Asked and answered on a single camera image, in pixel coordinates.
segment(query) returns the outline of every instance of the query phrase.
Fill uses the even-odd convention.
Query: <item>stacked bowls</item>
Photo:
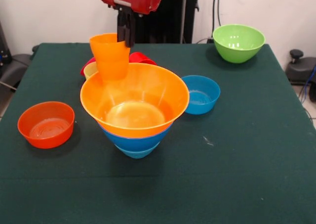
[[[189,90],[165,68],[145,63],[129,63],[126,68],[124,76],[114,79],[93,74],[83,84],[80,99],[119,150],[143,158],[186,110]]]

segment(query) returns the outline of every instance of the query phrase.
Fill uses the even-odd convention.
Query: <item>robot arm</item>
[[[118,10],[118,42],[125,41],[127,47],[135,42],[135,16],[156,11],[161,0],[102,0]]]

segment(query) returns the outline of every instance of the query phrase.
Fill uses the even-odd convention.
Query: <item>bowl rim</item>
[[[221,95],[221,88],[220,88],[220,86],[217,84],[216,81],[214,81],[213,79],[210,79],[209,77],[205,77],[205,76],[201,76],[201,75],[187,75],[187,76],[182,77],[181,79],[183,80],[184,78],[189,78],[189,77],[205,78],[205,79],[207,79],[208,81],[212,82],[212,83],[218,88],[218,91],[219,91],[219,93],[218,93],[216,99],[213,99],[211,102],[204,103],[204,104],[199,104],[199,105],[195,105],[195,106],[201,106],[201,105],[211,104],[211,103],[213,103],[213,102],[215,102],[215,101],[218,100],[219,96]]]
[[[186,106],[184,106],[184,109],[181,111],[181,113],[179,113],[177,116],[175,116],[174,118],[164,122],[163,124],[159,124],[159,125],[155,125],[155,126],[151,126],[151,127],[145,127],[145,128],[128,128],[128,127],[120,127],[120,126],[114,126],[113,124],[104,122],[102,120],[100,120],[99,118],[95,117],[84,105],[84,103],[82,102],[82,91],[83,88],[86,86],[86,84],[92,80],[94,77],[96,77],[97,75],[99,75],[99,72],[94,73],[91,77],[89,77],[82,85],[81,90],[80,90],[80,102],[83,106],[83,108],[85,109],[85,111],[92,117],[94,118],[97,122],[101,123],[101,124],[105,124],[107,126],[111,126],[113,128],[116,129],[126,129],[126,130],[130,130],[130,131],[141,131],[141,130],[150,130],[150,129],[155,129],[155,128],[159,128],[165,125],[168,125],[170,123],[173,123],[177,118],[179,118],[187,109],[188,105],[189,105],[189,101],[190,101],[190,93],[189,93],[189,89],[187,87],[187,85],[184,83],[184,81],[181,79],[181,77],[179,77],[177,74],[175,74],[174,72],[172,72],[171,70],[168,70],[164,67],[160,67],[158,65],[153,65],[153,64],[147,64],[147,63],[140,63],[140,62],[130,62],[129,65],[136,65],[136,64],[141,64],[141,65],[146,65],[147,67],[156,67],[156,68],[160,68],[161,70],[164,71],[168,71],[168,73],[171,73],[173,75],[175,75],[176,77],[178,77],[180,79],[180,83],[182,83],[186,88],[187,88],[187,101],[186,101]]]
[[[128,151],[128,150],[125,150],[123,148],[120,148],[119,146],[117,146],[116,144],[114,144],[115,147],[117,147],[119,150],[121,150],[122,152],[126,152],[126,153],[130,153],[130,154],[141,154],[141,153],[145,153],[145,152],[149,152],[151,150],[154,150],[159,144],[160,142],[158,142],[155,146],[153,146],[152,148],[149,148],[147,150],[144,150],[144,151]]]
[[[246,27],[246,28],[249,28],[249,29],[253,29],[255,31],[257,31],[258,33],[260,33],[262,36],[263,36],[263,42],[262,44],[260,44],[258,47],[254,47],[254,48],[250,48],[250,49],[241,49],[241,48],[231,48],[231,47],[227,47],[223,44],[221,44],[220,42],[218,42],[215,38],[216,38],[216,32],[221,29],[221,28],[224,28],[224,27],[227,27],[227,26],[243,26],[243,27]],[[224,48],[227,48],[227,49],[231,49],[231,50],[235,50],[235,51],[252,51],[252,50],[256,50],[256,49],[259,49],[261,48],[265,43],[266,43],[266,37],[265,35],[260,31],[260,30],[257,30],[256,28],[254,27],[251,27],[251,26],[248,26],[248,25],[243,25],[243,24],[226,24],[226,25],[222,25],[218,28],[216,28],[213,32],[213,39],[216,43],[218,43],[220,46],[224,47]]]
[[[123,136],[118,136],[118,135],[115,135],[109,131],[107,131],[104,127],[102,127],[102,125],[97,122],[97,124],[100,126],[100,128],[102,129],[103,132],[109,134],[109,135],[112,135],[112,136],[115,136],[117,138],[120,138],[120,139],[127,139],[127,140],[144,140],[144,139],[151,139],[151,138],[154,138],[155,136],[159,136],[161,135],[162,133],[165,133],[165,132],[168,132],[168,130],[170,129],[170,127],[172,126],[172,124],[170,124],[170,126],[168,128],[166,128],[165,130],[163,130],[161,133],[158,133],[158,134],[155,134],[155,135],[152,135],[152,136],[146,136],[146,137],[123,137]]]
[[[35,106],[39,106],[39,105],[43,105],[43,104],[50,104],[50,103],[58,103],[58,104],[60,104],[60,105],[63,105],[63,106],[66,106],[66,107],[70,108],[71,114],[72,114],[72,117],[73,117],[73,118],[72,118],[72,121],[71,121],[71,123],[69,124],[69,126],[68,126],[65,130],[63,130],[61,133],[59,133],[59,134],[57,134],[57,135],[54,135],[54,136],[50,136],[50,137],[34,138],[34,137],[30,137],[29,135],[24,134],[24,133],[21,131],[21,128],[20,128],[20,121],[21,121],[22,117],[24,116],[24,114],[25,114],[27,111],[29,111],[30,109],[34,108]],[[41,140],[51,139],[51,138],[53,138],[53,137],[59,136],[60,134],[62,134],[62,133],[65,132],[66,130],[68,130],[68,129],[74,124],[74,122],[75,122],[75,112],[74,112],[73,108],[72,108],[70,105],[68,105],[68,104],[66,104],[66,103],[63,103],[63,102],[60,102],[60,101],[46,101],[46,102],[37,103],[37,104],[32,105],[31,107],[29,107],[28,109],[26,109],[26,110],[20,115],[19,120],[18,120],[18,130],[19,130],[20,134],[21,134],[22,136],[24,136],[25,138],[27,138],[27,139],[41,141]]]

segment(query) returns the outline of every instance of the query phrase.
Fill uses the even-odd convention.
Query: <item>white speck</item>
[[[211,146],[214,146],[214,144],[211,143],[206,137],[203,136],[203,138],[204,138],[204,140],[206,141],[206,144],[211,145]]]

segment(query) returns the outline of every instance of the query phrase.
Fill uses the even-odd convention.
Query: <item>orange bowl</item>
[[[166,130],[186,110],[189,90],[173,72],[151,64],[130,63],[120,80],[103,81],[100,73],[82,86],[84,109],[106,131],[142,138]]]
[[[49,149],[66,142],[74,129],[75,113],[62,102],[44,102],[27,109],[19,118],[18,130],[34,147]]]

